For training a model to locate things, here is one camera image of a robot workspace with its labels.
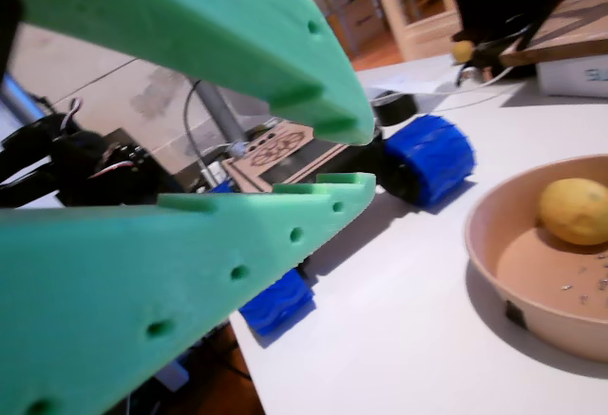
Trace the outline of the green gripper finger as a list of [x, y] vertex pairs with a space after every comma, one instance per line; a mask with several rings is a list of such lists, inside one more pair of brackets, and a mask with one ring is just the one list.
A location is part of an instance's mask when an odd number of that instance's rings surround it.
[[270, 106], [320, 140], [365, 145], [374, 117], [313, 0], [21, 0], [25, 20]]

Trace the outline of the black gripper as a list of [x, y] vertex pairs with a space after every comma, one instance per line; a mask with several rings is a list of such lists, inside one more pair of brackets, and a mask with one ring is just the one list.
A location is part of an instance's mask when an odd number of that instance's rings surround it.
[[[154, 197], [162, 169], [133, 143], [89, 188]], [[152, 205], [1, 213], [1, 410], [100, 414], [358, 217], [367, 173], [261, 194], [163, 194]]]

